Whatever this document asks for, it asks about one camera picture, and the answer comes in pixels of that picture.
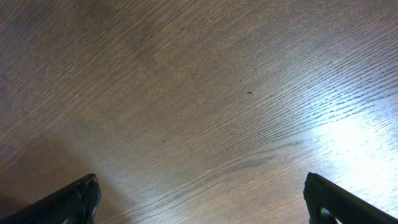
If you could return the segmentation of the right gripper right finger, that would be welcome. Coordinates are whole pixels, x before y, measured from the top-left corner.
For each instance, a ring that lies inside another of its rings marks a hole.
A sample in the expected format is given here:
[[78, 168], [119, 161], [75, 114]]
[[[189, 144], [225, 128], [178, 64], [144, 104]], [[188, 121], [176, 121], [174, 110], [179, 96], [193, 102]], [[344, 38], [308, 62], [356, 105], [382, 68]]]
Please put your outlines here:
[[396, 218], [316, 173], [307, 174], [303, 196], [310, 224], [397, 224]]

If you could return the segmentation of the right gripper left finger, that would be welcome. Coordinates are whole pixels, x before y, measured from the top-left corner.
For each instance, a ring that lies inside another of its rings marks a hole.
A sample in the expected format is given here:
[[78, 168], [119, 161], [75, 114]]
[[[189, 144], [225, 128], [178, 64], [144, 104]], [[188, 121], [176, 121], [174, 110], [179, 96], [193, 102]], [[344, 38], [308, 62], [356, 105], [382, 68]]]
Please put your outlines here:
[[1, 220], [2, 224], [93, 224], [101, 200], [95, 174], [88, 174]]

